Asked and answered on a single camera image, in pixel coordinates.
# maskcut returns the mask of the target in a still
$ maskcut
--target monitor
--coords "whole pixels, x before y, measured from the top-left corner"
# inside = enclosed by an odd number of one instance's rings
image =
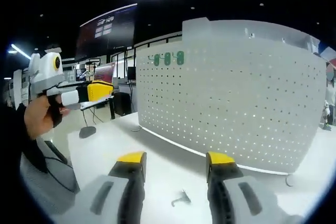
[[[127,69],[127,78],[129,80],[136,80],[136,71],[135,71],[135,67],[128,67]]]
[[[136,9],[137,4],[124,6],[82,24],[75,61],[132,47]]]

